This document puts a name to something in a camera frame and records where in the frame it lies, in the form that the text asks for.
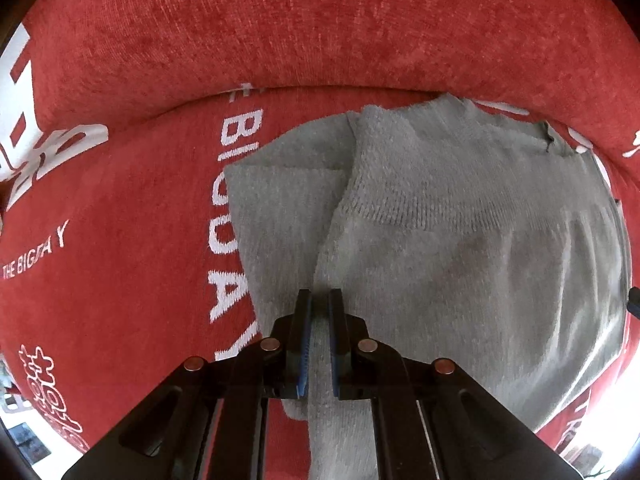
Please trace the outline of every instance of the gray garment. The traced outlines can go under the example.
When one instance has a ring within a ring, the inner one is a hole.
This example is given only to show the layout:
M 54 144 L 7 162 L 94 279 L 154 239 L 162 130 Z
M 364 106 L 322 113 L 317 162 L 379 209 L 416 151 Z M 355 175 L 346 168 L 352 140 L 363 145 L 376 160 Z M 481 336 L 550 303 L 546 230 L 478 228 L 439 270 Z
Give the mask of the gray garment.
M 225 168 L 258 325 L 299 288 L 403 356 L 457 361 L 533 430 L 618 355 L 630 251 L 591 153 L 546 123 L 445 95 L 304 124 Z M 332 396 L 328 323 L 312 330 L 312 479 L 376 478 L 368 401 Z M 286 403 L 302 417 L 300 403 Z

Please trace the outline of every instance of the screw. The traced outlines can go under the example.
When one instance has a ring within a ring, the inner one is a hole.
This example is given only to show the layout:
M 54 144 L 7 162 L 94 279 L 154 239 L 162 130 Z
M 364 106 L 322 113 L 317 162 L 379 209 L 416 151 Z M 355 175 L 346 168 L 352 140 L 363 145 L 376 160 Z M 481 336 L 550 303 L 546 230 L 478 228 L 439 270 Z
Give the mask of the screw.
M 361 339 L 358 341 L 358 350 L 361 352 L 375 352 L 378 349 L 378 343 L 373 341 L 373 339 Z
M 260 341 L 260 348 L 262 348 L 265 352 L 273 352 L 280 348 L 280 342 L 274 337 L 266 337 L 262 341 Z
M 184 369 L 190 372 L 197 372 L 204 366 L 204 359 L 194 355 L 184 362 Z
M 433 367 L 437 373 L 443 375 L 452 374 L 456 370 L 456 364 L 451 359 L 436 359 Z

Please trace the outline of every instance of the gray knit fabric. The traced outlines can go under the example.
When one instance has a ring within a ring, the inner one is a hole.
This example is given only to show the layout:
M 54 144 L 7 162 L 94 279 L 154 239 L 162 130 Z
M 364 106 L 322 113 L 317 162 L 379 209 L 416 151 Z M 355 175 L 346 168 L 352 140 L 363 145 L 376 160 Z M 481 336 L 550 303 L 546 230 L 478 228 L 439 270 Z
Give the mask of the gray knit fabric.
M 446 356 L 536 430 L 620 351 L 630 251 L 593 156 L 546 123 L 441 96 L 304 124 L 225 169 L 258 324 L 297 291 L 403 356 Z M 313 479 L 376 478 L 368 401 L 332 396 L 315 313 L 306 413 Z

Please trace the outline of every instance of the red blanket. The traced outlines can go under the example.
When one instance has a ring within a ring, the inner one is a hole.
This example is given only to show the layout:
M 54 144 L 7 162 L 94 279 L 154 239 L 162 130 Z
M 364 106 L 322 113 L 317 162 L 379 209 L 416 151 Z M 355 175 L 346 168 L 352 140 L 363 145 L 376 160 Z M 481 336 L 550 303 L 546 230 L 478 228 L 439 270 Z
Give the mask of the red blanket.
M 640 46 L 609 0 L 38 0 L 0 60 L 0 347 L 21 389 L 84 450 L 184 357 L 233 355 L 257 327 L 224 164 L 423 91 L 578 130 L 638 261 Z M 551 446 L 628 364 L 628 325 Z M 271 415 L 269 478 L 305 478 L 305 424 Z

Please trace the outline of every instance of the gray sweater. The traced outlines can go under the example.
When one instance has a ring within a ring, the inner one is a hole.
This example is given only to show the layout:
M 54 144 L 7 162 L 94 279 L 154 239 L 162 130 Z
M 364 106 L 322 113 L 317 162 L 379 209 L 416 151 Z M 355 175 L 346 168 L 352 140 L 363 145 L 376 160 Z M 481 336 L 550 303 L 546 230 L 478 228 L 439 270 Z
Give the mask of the gray sweater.
M 403 356 L 457 361 L 532 430 L 620 352 L 626 228 L 591 153 L 547 123 L 450 95 L 304 124 L 225 168 L 263 333 L 297 292 L 347 312 Z M 313 479 L 376 478 L 368 401 L 332 396 L 314 317 L 307 418 Z

